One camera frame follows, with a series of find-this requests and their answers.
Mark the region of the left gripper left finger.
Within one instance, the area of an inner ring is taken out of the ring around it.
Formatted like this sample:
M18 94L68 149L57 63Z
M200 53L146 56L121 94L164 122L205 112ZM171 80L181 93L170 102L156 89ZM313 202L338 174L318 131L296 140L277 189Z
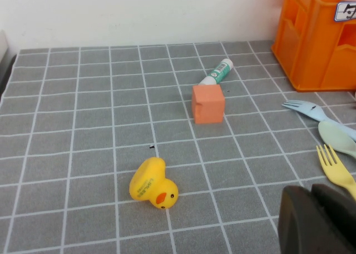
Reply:
M355 253L340 239L308 190L283 188L278 222L281 253Z

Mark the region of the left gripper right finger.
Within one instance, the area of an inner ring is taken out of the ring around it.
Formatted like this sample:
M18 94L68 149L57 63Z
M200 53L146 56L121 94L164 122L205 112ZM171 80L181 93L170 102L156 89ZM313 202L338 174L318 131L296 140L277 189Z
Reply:
M311 194L337 236L355 248L355 200L324 184L313 184Z

